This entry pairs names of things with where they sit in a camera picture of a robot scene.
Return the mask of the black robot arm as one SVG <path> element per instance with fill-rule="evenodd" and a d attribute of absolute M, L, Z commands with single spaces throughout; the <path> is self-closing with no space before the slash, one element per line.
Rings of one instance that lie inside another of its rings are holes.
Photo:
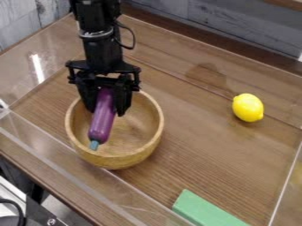
<path fill-rule="evenodd" d="M 113 110 L 121 117 L 130 107 L 132 93 L 140 91 L 140 68 L 124 61 L 120 28 L 133 31 L 117 21 L 120 0 L 68 0 L 77 23 L 85 59 L 65 62 L 68 83 L 74 84 L 88 111 L 96 111 L 97 91 L 113 89 Z"/>

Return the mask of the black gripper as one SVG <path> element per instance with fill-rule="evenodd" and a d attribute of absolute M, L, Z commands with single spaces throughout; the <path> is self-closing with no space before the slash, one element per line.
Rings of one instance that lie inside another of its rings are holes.
<path fill-rule="evenodd" d="M 125 46 L 116 36 L 81 36 L 85 59 L 65 63 L 68 83 L 77 88 L 85 109 L 94 112 L 98 87 L 114 87 L 116 114 L 121 117 L 130 107 L 132 91 L 138 90 L 140 69 L 124 61 Z"/>

